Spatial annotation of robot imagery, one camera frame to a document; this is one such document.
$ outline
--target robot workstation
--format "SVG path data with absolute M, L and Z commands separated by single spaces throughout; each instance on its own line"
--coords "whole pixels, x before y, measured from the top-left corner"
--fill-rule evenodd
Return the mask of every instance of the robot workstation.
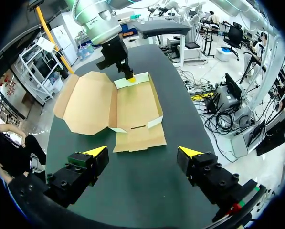
M 123 73 L 130 83 L 135 82 L 135 72 L 131 68 L 128 49 L 119 36 L 122 28 L 114 10 L 123 9 L 139 1 L 142 0 L 65 0 L 71 9 L 73 20 L 82 26 L 92 44 L 102 46 L 101 53 L 104 60 L 98 62 L 97 67 L 102 70 L 115 64 L 118 72 Z M 246 0 L 209 1 L 230 16 L 236 16 L 241 11 L 251 20 L 251 27 L 274 36 L 277 44 L 272 50 L 273 64 L 268 66 L 264 81 L 251 101 L 246 100 L 247 92 L 226 74 L 226 83 L 213 90 L 213 99 L 205 102 L 209 114 L 222 113 L 233 107 L 238 108 L 232 114 L 233 123 L 237 125 L 237 130 L 242 128 L 243 131 L 240 135 L 238 131 L 230 131 L 229 136 L 239 144 L 246 144 L 245 151 L 249 151 L 249 146 L 253 147 L 253 142 L 258 142 L 257 138 L 263 136 L 260 133 L 266 129 L 265 124 L 262 124 L 262 127 L 260 123 L 255 123 L 252 119 L 253 111 L 275 83 L 281 66 L 284 64 L 285 47 L 281 36 L 268 23 L 267 18 Z M 180 6 L 177 1 L 170 0 L 158 2 L 161 3 L 153 5 L 149 11 L 153 13 L 158 10 L 159 16 L 163 16 L 171 9 L 174 9 L 180 16 L 187 15 L 191 9 L 195 10 L 194 16 L 186 19 L 184 23 L 194 28 L 193 37 L 196 37 L 199 22 L 205 16 L 202 6 L 206 0 L 192 1 L 193 3 L 188 3 L 186 6 Z M 183 146 L 175 150 L 177 151 L 175 160 L 188 178 L 188 182 L 192 186 L 198 186 L 209 202 L 216 204 L 219 208 L 213 216 L 213 223 L 205 228 L 228 229 L 245 226 L 251 220 L 251 211 L 260 202 L 266 187 L 252 179 L 240 185 L 239 174 L 230 173 L 223 168 L 222 164 L 218 163 L 218 157 L 215 154 L 198 152 Z M 52 226 L 73 228 L 74 225 L 80 228 L 119 228 L 84 218 L 67 209 L 69 205 L 76 203 L 88 186 L 93 186 L 98 179 L 102 179 L 101 174 L 108 163 L 109 156 L 106 146 L 82 153 L 74 152 L 68 157 L 63 168 L 55 173 L 47 174 L 47 184 L 31 174 L 12 180 L 9 183 L 9 190 L 24 214 L 39 224 L 41 228 Z

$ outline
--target white floor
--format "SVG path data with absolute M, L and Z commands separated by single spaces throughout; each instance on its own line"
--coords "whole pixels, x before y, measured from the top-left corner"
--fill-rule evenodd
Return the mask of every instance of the white floor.
M 214 39 L 215 41 L 212 44 L 211 54 L 216 53 L 217 47 L 224 46 L 222 37 L 215 36 Z M 128 40 L 129 39 L 125 39 L 125 43 L 128 48 L 141 44 L 140 40 L 135 40 L 134 42 L 129 42 Z M 100 48 L 96 49 L 95 52 L 86 60 L 77 61 L 72 69 L 75 71 L 80 66 L 101 57 L 102 54 L 100 51 Z M 210 82 L 218 83 L 221 82 L 222 77 L 225 75 L 225 73 L 228 73 L 236 81 L 241 78 L 242 73 L 244 72 L 244 52 L 247 52 L 244 47 L 238 50 L 240 59 L 239 61 L 236 60 L 235 56 L 232 56 L 228 62 L 221 62 L 218 59 L 211 57 L 208 58 L 207 64 L 204 64 L 203 62 L 185 62 L 184 66 L 181 67 L 181 69 L 193 73 L 195 80 L 203 78 Z M 247 87 L 248 83 L 244 81 L 243 86 Z M 37 138 L 45 152 L 47 151 L 51 124 L 54 117 L 53 107 L 56 98 L 57 95 L 55 96 L 54 100 L 50 100 L 44 108 L 35 105 L 29 114 L 27 124 L 24 129 L 26 133 L 33 134 Z M 277 187 L 281 182 L 283 164 L 285 162 L 285 144 L 282 144 L 280 147 L 272 150 L 269 153 L 266 153 L 263 156 L 257 157 L 256 151 L 253 151 L 247 156 L 239 158 L 234 163 L 230 163 L 219 152 L 212 134 L 210 132 L 208 132 L 208 134 L 212 141 L 215 154 L 219 157 L 219 162 L 222 163 L 222 165 L 231 173 L 240 174 L 240 184 L 243 185 L 249 179 L 253 179 L 256 182 L 266 186 L 267 189 L 271 189 L 271 191 L 276 190 L 277 193 Z M 221 150 L 231 150 L 231 143 L 229 139 L 226 139 L 222 136 L 217 136 L 217 138 Z M 231 161 L 235 159 L 231 153 L 227 153 L 226 156 Z M 257 214 L 260 214 L 261 212 L 262 210 L 259 211 L 259 213 L 255 212 L 253 218 L 255 219 L 257 217 Z

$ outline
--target computer monitor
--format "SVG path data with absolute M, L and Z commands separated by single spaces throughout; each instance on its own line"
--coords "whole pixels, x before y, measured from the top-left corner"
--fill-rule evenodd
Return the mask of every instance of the computer monitor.
M 196 15 L 196 14 L 197 14 L 197 12 L 195 12 L 195 11 L 193 11 L 193 10 L 190 10 L 190 13 L 189 13 L 190 16 L 194 16 L 194 15 Z
M 229 76 L 228 73 L 225 74 L 226 85 L 228 88 L 228 93 L 232 94 L 237 100 L 241 99 L 241 89 L 235 83 L 235 81 Z

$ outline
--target yellow pole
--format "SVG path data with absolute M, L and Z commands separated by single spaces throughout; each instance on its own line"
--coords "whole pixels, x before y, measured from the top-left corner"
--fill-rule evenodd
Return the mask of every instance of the yellow pole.
M 48 38 L 49 38 L 49 41 L 51 41 L 52 43 L 54 43 L 54 44 L 55 44 L 55 49 L 56 49 L 57 51 L 59 51 L 59 48 L 58 48 L 58 46 L 56 45 L 56 43 L 54 42 L 54 39 L 53 39 L 53 37 L 52 37 L 52 35 L 51 35 L 51 33 L 50 33 L 48 27 L 47 27 L 47 24 L 46 24 L 46 22 L 45 22 L 43 16 L 42 16 L 41 8 L 40 8 L 39 6 L 36 7 L 36 11 L 37 11 L 37 14 L 38 14 L 39 19 L 41 20 L 42 26 L 43 26 L 43 28 L 45 29 L 45 32 L 46 32 L 46 34 L 47 34 L 47 36 L 48 36 Z M 71 69 L 70 65 L 68 64 L 68 62 L 66 61 L 66 59 L 65 59 L 63 56 L 61 56 L 61 60 L 63 61 L 64 65 L 66 66 L 66 68 L 68 69 L 68 71 L 69 71 L 71 74 L 74 74 L 74 72 L 73 72 L 73 70 Z

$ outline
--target black cable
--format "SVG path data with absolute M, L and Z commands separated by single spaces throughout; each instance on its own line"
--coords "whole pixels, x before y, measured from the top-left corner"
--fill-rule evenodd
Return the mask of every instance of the black cable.
M 205 121 L 205 123 L 204 124 L 206 124 L 206 122 L 207 122 L 207 120 L 209 120 L 209 118 L 207 119 L 207 117 L 206 116 L 204 116 L 204 115 L 200 115 L 201 117 L 204 117 L 205 119 L 204 119 L 204 121 Z M 234 161 L 231 161 L 230 159 L 228 159 L 228 157 L 224 154 L 224 153 L 228 153 L 228 152 L 231 152 L 231 154 L 233 155 L 233 153 L 232 153 L 232 151 L 223 151 L 223 150 L 221 150 L 220 149 L 220 147 L 219 147 L 219 144 L 218 144 L 218 140 L 217 140 L 217 138 L 216 138 L 216 136 L 215 136 L 215 134 L 214 134 L 214 132 L 213 131 L 211 131 L 211 133 L 212 133 L 212 135 L 213 135 L 213 137 L 214 137 L 214 140 L 215 140 L 215 143 L 216 143 L 216 146 L 217 146 L 217 148 L 218 148 L 218 150 L 219 150 L 219 152 L 221 153 L 221 155 L 223 155 L 225 158 L 226 158 L 226 160 L 228 160 L 229 162 L 231 162 L 231 163 L 233 163 L 233 162 L 235 162 L 235 161 L 237 161 L 238 159 L 236 159 L 236 160 L 234 160 Z

